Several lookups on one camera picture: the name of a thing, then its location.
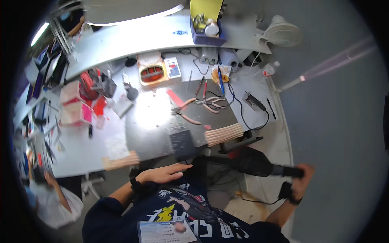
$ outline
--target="white fan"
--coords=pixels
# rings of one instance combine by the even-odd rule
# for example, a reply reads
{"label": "white fan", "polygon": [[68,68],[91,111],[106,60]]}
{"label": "white fan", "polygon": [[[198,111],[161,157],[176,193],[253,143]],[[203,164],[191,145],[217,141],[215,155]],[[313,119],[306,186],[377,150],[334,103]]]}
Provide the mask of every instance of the white fan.
{"label": "white fan", "polygon": [[291,47],[300,44],[303,39],[301,30],[294,24],[286,22],[284,17],[276,15],[269,27],[260,35],[259,42],[266,44],[271,42],[282,47]]}

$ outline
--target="pliers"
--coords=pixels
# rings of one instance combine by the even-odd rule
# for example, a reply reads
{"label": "pliers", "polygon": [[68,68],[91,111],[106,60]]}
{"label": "pliers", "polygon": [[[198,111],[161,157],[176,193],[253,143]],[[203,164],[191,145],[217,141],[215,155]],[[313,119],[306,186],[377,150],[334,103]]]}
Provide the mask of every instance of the pliers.
{"label": "pliers", "polygon": [[224,109],[226,108],[227,106],[220,106],[218,104],[215,104],[216,102],[218,102],[219,100],[226,100],[226,99],[222,99],[222,98],[219,98],[219,97],[216,97],[216,96],[213,96],[211,98],[208,98],[208,99],[205,99],[205,100],[202,100],[202,101],[197,101],[195,102],[195,104],[199,105],[199,104],[202,104],[207,110],[209,110],[210,112],[212,113],[219,113],[217,110],[214,110],[212,108],[210,108],[208,105],[213,105],[214,107],[217,107],[217,108],[220,108],[220,109]]}
{"label": "pliers", "polygon": [[187,121],[190,122],[190,123],[193,123],[193,124],[196,124],[196,125],[201,125],[201,122],[192,120],[192,119],[190,119],[189,117],[187,117],[186,115],[184,115],[184,114],[182,114],[182,113],[180,112],[180,110],[181,110],[182,107],[188,105],[189,103],[191,103],[191,102],[193,102],[193,101],[195,101],[195,100],[197,100],[197,99],[196,99],[196,98],[189,99],[189,100],[187,100],[186,102],[184,102],[184,104],[183,104],[181,107],[172,108],[172,109],[171,109],[172,115],[173,115],[173,114],[178,114],[178,115],[182,116],[185,120],[187,120]]}

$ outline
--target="plastic bag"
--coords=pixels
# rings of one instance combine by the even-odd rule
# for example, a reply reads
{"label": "plastic bag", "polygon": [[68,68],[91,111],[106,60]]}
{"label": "plastic bag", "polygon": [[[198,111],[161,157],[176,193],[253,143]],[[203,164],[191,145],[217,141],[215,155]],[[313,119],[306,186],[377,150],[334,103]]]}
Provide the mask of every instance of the plastic bag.
{"label": "plastic bag", "polygon": [[[229,81],[229,75],[231,71],[231,66],[225,66],[225,65],[219,65],[220,67],[220,72],[221,76],[223,79],[223,82],[227,83]],[[218,74],[218,69],[217,69],[217,64],[215,64],[212,67],[212,73],[211,73],[212,80],[215,81],[216,83],[219,83],[219,74]]]}

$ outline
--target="plastic water bottle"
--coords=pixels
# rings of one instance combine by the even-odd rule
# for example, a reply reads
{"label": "plastic water bottle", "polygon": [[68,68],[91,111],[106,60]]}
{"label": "plastic water bottle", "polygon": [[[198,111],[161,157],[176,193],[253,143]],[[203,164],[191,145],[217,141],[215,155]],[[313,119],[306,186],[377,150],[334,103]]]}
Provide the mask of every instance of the plastic water bottle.
{"label": "plastic water bottle", "polygon": [[275,73],[277,67],[279,66],[280,63],[278,61],[275,61],[274,63],[268,63],[261,70],[259,70],[254,74],[254,78],[262,79],[262,78],[270,77]]}

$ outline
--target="navy t-shirt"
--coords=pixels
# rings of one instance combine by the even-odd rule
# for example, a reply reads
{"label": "navy t-shirt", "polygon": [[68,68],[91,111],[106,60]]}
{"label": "navy t-shirt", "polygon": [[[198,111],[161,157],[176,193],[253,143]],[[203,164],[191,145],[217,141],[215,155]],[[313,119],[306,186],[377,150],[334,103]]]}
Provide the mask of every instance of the navy t-shirt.
{"label": "navy t-shirt", "polygon": [[165,185],[154,185],[155,193],[122,216],[125,208],[114,198],[101,198],[87,213],[82,227],[84,243],[139,242],[137,222],[188,220],[194,234],[207,242],[289,242],[281,228],[268,222],[247,224],[211,207],[207,190],[198,180],[182,177]]}

